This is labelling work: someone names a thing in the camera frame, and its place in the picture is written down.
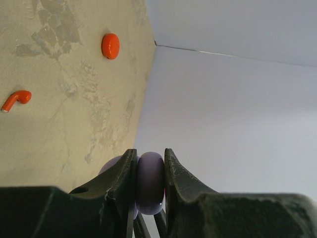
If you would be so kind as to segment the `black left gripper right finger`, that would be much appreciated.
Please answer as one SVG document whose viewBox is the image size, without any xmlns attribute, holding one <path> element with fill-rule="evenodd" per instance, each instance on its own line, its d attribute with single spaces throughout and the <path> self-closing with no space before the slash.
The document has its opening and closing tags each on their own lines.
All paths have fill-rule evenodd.
<svg viewBox="0 0 317 238">
<path fill-rule="evenodd" d="M 294 193 L 219 193 L 164 152 L 169 238 L 314 238 L 317 204 Z"/>
</svg>

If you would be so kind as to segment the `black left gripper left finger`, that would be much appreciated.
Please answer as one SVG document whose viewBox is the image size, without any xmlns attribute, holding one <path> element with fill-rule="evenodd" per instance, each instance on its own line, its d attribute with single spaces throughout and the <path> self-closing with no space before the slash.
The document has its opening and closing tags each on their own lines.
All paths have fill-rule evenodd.
<svg viewBox="0 0 317 238">
<path fill-rule="evenodd" d="M 70 193 L 55 186 L 0 189 L 3 238 L 130 238 L 137 151 Z"/>
</svg>

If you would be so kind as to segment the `purple earbud charging case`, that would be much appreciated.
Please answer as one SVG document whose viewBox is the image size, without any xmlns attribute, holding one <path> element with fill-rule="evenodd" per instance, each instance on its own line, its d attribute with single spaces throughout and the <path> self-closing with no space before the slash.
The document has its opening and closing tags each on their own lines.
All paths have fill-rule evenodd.
<svg viewBox="0 0 317 238">
<path fill-rule="evenodd" d="M 157 152 L 137 157 L 134 217 L 139 213 L 155 215 L 162 210 L 165 193 L 164 161 Z"/>
</svg>

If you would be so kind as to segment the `orange earbud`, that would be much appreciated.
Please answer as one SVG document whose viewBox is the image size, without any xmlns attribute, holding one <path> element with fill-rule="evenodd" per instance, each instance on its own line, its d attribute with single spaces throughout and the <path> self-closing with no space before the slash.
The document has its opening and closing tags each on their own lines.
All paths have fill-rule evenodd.
<svg viewBox="0 0 317 238">
<path fill-rule="evenodd" d="M 16 102 L 27 104 L 32 98 L 32 93 L 27 90 L 19 90 L 11 94 L 3 104 L 1 111 L 9 112 Z"/>
</svg>

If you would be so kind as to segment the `orange round cap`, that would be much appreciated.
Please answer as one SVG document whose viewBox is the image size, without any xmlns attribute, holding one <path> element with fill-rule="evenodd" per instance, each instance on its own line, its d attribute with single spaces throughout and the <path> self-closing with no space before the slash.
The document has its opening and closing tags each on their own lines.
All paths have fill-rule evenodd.
<svg viewBox="0 0 317 238">
<path fill-rule="evenodd" d="M 109 60 L 117 58 L 120 50 L 120 41 L 117 35 L 108 33 L 103 36 L 101 50 L 104 57 Z"/>
</svg>

